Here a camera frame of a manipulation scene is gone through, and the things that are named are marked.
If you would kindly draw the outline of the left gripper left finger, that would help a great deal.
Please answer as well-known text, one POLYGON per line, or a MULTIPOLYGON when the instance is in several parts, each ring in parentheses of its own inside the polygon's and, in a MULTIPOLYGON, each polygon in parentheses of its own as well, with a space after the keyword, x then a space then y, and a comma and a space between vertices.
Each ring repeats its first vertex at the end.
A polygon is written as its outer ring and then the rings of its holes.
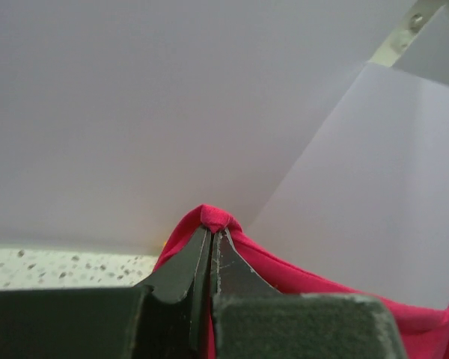
POLYGON ((0 358, 205 358, 211 232, 131 287, 0 292, 0 358))

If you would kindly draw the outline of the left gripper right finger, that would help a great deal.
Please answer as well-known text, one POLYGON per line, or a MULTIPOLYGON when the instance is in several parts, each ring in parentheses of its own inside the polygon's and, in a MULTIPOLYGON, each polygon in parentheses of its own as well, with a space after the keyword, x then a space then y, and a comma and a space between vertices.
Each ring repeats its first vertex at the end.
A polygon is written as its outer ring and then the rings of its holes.
POLYGON ((406 358, 393 316, 376 298, 284 294, 214 237, 212 316, 218 358, 406 358))

